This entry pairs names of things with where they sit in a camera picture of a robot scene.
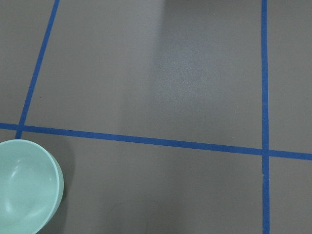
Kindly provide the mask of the green bowl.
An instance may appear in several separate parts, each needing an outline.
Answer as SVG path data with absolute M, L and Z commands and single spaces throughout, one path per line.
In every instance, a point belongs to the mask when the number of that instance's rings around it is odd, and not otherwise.
M 42 146 L 14 139 L 0 144 L 0 232 L 36 234 L 56 213 L 64 191 L 59 163 Z

